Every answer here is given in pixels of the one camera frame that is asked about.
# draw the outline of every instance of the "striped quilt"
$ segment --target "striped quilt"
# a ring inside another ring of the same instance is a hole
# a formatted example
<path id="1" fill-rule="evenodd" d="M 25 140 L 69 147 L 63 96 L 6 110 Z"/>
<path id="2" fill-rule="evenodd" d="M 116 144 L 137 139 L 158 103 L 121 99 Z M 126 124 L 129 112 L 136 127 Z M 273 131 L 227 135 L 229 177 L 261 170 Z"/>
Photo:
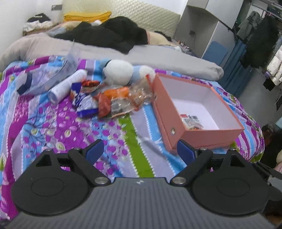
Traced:
<path id="1" fill-rule="evenodd" d="M 65 153 L 73 147 L 84 148 L 102 139 L 105 150 L 94 166 L 111 180 L 115 177 L 166 177 L 169 181 L 186 166 L 178 156 L 166 151 L 151 105 L 119 119 L 81 119 L 72 108 L 69 96 L 58 105 L 53 105 L 46 93 L 35 97 L 17 94 L 14 79 L 19 73 L 42 65 L 60 68 L 63 59 L 60 56 L 48 56 L 30 62 L 15 62 L 3 73 L 0 84 L 2 219 L 13 219 L 17 215 L 11 199 L 11 187 L 48 147 L 56 153 Z M 86 69 L 89 79 L 103 80 L 99 61 L 81 59 L 78 69 Z M 213 85 L 245 128 L 233 146 L 247 160 L 255 160 L 262 155 L 264 141 L 261 129 L 239 101 L 219 84 L 171 71 L 156 69 L 156 72 Z M 226 149 L 215 149 L 214 152 L 225 153 Z"/>

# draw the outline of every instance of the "wall socket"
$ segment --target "wall socket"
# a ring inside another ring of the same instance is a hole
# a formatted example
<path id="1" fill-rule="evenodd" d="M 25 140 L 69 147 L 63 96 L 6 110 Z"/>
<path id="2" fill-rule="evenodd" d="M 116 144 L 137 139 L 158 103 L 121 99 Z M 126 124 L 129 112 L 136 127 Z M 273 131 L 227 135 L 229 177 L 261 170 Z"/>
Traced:
<path id="1" fill-rule="evenodd" d="M 62 10 L 62 9 L 63 9 L 63 5 L 52 5 L 51 7 L 51 11 Z"/>

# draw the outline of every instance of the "black jacket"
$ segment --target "black jacket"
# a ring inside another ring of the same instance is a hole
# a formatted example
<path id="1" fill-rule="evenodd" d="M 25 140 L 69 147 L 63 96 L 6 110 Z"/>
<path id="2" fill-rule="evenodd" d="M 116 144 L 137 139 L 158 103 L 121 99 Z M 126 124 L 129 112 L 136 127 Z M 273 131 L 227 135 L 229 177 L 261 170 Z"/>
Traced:
<path id="1" fill-rule="evenodd" d="M 57 34 L 55 38 L 75 41 L 84 45 L 116 49 L 127 54 L 134 45 L 148 44 L 146 30 L 126 17 L 109 19 L 99 26 L 81 22 L 72 31 Z"/>
<path id="2" fill-rule="evenodd" d="M 265 67 L 277 40 L 278 28 L 275 19 L 266 15 L 247 43 L 246 53 L 240 59 L 243 67 Z"/>

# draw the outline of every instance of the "metal screw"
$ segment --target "metal screw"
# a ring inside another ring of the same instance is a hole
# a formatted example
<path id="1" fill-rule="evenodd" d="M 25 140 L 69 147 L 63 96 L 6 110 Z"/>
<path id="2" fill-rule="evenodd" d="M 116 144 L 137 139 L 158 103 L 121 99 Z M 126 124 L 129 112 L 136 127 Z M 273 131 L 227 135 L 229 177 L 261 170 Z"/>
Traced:
<path id="1" fill-rule="evenodd" d="M 186 179 L 184 177 L 175 177 L 172 179 L 172 182 L 175 184 L 184 184 Z"/>
<path id="2" fill-rule="evenodd" d="M 95 179 L 95 183 L 97 183 L 97 184 L 106 184 L 106 183 L 108 183 L 108 178 L 106 178 L 106 177 L 97 177 Z"/>
<path id="3" fill-rule="evenodd" d="M 174 128 L 171 128 L 171 134 L 175 135 L 175 129 Z"/>

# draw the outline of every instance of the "cardboard box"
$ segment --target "cardboard box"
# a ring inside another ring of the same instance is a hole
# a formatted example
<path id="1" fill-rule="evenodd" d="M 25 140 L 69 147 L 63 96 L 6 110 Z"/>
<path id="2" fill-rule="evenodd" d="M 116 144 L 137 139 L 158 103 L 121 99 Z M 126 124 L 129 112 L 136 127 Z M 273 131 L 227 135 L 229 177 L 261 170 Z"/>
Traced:
<path id="1" fill-rule="evenodd" d="M 195 81 L 157 73 L 152 103 L 166 149 L 176 152 L 180 139 L 195 148 L 230 145 L 244 130 L 236 115 L 214 88 Z M 189 130 L 182 116 L 196 116 L 203 130 Z"/>

